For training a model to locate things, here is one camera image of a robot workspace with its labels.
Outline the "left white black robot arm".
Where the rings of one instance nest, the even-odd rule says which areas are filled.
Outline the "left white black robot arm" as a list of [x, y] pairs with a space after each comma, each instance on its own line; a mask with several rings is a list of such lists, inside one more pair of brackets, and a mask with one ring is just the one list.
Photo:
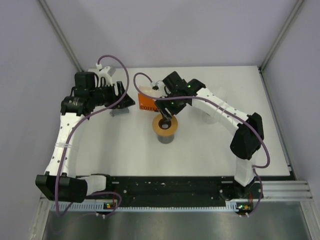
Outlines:
[[108, 176], [92, 174], [76, 177], [76, 161], [83, 131], [94, 109], [122, 110], [135, 105], [121, 81], [111, 82], [107, 73], [89, 71], [74, 75], [74, 87], [61, 102], [59, 132], [44, 174], [35, 185], [51, 201], [81, 203], [92, 193], [109, 198], [114, 191]]

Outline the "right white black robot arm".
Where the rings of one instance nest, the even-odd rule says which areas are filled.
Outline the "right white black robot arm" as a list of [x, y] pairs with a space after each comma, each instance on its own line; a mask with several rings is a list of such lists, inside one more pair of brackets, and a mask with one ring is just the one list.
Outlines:
[[236, 156], [233, 192], [245, 198], [252, 191], [254, 179], [253, 155], [262, 146], [264, 130], [262, 117], [258, 113], [242, 112], [214, 95], [204, 83], [197, 79], [185, 81], [174, 71], [153, 86], [160, 92], [161, 100], [155, 105], [165, 120], [181, 112], [187, 105], [197, 108], [222, 124], [233, 136], [230, 150]]

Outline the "orange white coffee filter bag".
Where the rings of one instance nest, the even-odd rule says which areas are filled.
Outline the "orange white coffee filter bag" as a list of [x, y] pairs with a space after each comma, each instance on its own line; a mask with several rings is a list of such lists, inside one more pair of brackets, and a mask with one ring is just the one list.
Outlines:
[[[162, 96], [159, 90], [155, 90], [150, 86], [139, 86], [139, 90], [145, 95], [151, 97], [160, 98]], [[146, 97], [141, 93], [138, 93], [138, 105], [140, 110], [159, 112], [158, 108], [155, 105], [155, 100], [153, 98]]]

